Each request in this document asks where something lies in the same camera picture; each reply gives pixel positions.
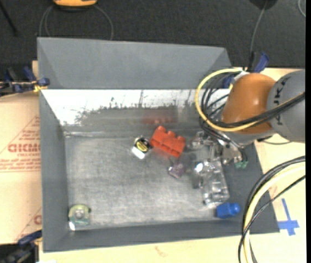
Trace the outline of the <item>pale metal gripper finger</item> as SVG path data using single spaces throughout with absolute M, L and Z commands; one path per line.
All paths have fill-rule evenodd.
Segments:
M 197 132 L 190 139 L 190 149 L 202 149 L 205 146 L 214 146 L 218 145 L 218 140 L 205 133 L 204 131 Z
M 216 150 L 215 147 L 204 147 L 199 150 L 200 162 L 213 162 L 220 159 L 220 153 Z

